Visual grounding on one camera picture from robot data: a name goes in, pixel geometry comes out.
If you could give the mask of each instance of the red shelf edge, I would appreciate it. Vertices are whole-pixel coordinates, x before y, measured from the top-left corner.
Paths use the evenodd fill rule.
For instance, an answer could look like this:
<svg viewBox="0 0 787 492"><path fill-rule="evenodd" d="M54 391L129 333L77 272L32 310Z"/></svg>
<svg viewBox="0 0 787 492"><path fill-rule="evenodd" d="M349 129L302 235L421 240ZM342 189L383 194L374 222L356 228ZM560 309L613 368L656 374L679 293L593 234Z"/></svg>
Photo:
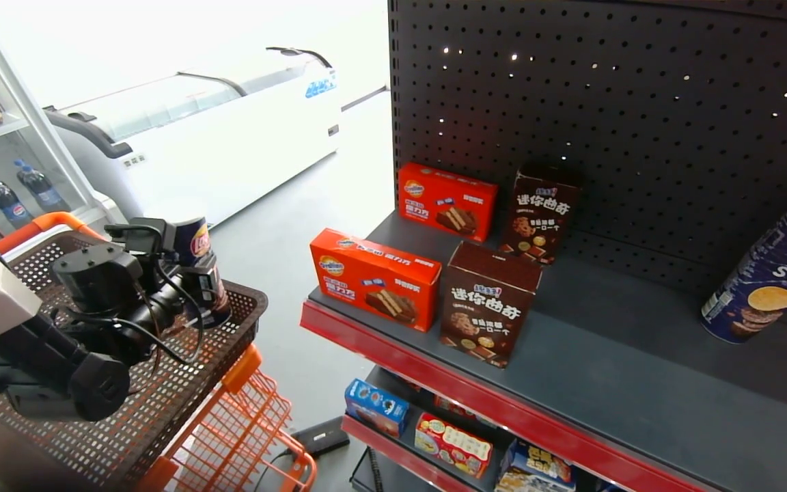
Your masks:
<svg viewBox="0 0 787 492"><path fill-rule="evenodd" d="M409 449L403 448L399 443L381 435L365 424L349 416L342 418L342 430L354 438L364 442L369 448L384 454L394 463L409 470L425 482L430 482L435 488L446 492L475 492L470 486L457 480L451 474L435 467L432 463L422 460Z"/></svg>
<svg viewBox="0 0 787 492"><path fill-rule="evenodd" d="M421 384L431 392L461 402L472 411L505 426L522 439L537 443L597 476L615 480L627 489L665 492L708 489L686 476L680 476L678 472L659 469L628 454L624 449L615 448L609 442L571 427L516 396L498 392L455 368L421 356L385 334L312 300L303 303L300 326ZM377 436L376 439L387 440L382 436ZM388 444L399 448L389 440ZM388 455L388 458L403 465L393 456Z"/></svg>

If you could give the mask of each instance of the gray floor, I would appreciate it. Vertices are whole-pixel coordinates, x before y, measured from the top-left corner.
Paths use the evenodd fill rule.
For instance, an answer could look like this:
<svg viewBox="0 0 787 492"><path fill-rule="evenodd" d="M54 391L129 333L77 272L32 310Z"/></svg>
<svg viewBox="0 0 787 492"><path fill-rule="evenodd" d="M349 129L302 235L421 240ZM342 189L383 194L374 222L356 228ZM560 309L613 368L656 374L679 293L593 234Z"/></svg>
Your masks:
<svg viewBox="0 0 787 492"><path fill-rule="evenodd" d="M224 278L269 297L256 344L260 367L293 404L294 430L344 411L344 388L372 364L299 326L318 285L309 243L325 227L366 236L394 209L390 94L344 113L340 151L212 230ZM363 445L319 460L314 490L346 490Z"/></svg>

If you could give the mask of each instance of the lay's logo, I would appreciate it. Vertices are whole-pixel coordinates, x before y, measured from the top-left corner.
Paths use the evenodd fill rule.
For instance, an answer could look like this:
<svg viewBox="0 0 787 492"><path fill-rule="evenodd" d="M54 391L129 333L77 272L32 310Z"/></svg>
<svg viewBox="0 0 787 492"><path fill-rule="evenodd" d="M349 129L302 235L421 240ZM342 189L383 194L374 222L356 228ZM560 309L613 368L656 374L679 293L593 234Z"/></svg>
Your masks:
<svg viewBox="0 0 787 492"><path fill-rule="evenodd" d="M332 256L321 256L320 261L318 261L318 266L334 277L339 277L344 273L344 265L336 258L332 258Z"/></svg>
<svg viewBox="0 0 787 492"><path fill-rule="evenodd" d="M202 227L196 231L193 239L190 240L190 252L196 258L202 258L209 252L209 249L212 249L212 238L208 234L208 224L202 224Z"/></svg>
<svg viewBox="0 0 787 492"><path fill-rule="evenodd" d="M424 185L415 180L406 181L406 186L403 189L413 198L418 198L424 194Z"/></svg>

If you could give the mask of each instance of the shopping cart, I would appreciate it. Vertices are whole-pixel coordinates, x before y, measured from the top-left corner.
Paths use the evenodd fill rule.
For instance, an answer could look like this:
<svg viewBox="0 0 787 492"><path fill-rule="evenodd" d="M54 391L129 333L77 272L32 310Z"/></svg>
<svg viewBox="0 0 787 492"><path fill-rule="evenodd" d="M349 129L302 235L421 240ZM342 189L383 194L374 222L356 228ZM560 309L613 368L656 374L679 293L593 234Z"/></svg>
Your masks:
<svg viewBox="0 0 787 492"><path fill-rule="evenodd" d="M63 225L72 231L50 236ZM103 240L74 216L55 213L0 240L0 252L29 243L10 265L49 312L71 302L53 282L50 263ZM135 366L132 377L144 391L106 420L26 420L0 395L0 479L14 489L25 488L32 476L46 476L68 489L228 492L250 489L268 467L264 488L280 482L282 490L309 490L315 463L285 432L290 402L259 371L262 359L252 345L266 296L229 282L225 287L232 317L206 333L199 364L163 359L159 371L152 364ZM185 351L194 338L184 330L166 340ZM269 456L278 450L292 455L290 468L273 466ZM15 454L21 460L9 458Z"/></svg>
<svg viewBox="0 0 787 492"><path fill-rule="evenodd" d="M258 486L260 478L266 485L277 480L281 492L312 487L315 462L284 432L290 402L258 370L260 361L259 350L249 346L137 489L229 492ZM275 449L294 457L289 468L272 464ZM269 471L278 479L267 476Z"/></svg>

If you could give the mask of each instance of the lay's stax can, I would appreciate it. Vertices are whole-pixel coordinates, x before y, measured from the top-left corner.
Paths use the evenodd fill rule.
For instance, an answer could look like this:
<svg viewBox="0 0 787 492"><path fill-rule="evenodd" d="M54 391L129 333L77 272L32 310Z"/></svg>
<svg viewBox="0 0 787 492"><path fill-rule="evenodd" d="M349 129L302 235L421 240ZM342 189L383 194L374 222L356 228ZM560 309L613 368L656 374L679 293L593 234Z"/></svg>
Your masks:
<svg viewBox="0 0 787 492"><path fill-rule="evenodd" d="M787 310L787 213L743 256L700 312L709 333L743 343Z"/></svg>
<svg viewBox="0 0 787 492"><path fill-rule="evenodd" d="M217 257L212 251L212 238L208 233L205 214L197 206L179 202L169 204L158 215L175 226L175 252L184 278L183 287L205 312L205 328L218 327L229 320L231 308L227 289L218 272ZM185 305L188 318L197 317L190 303Z"/></svg>

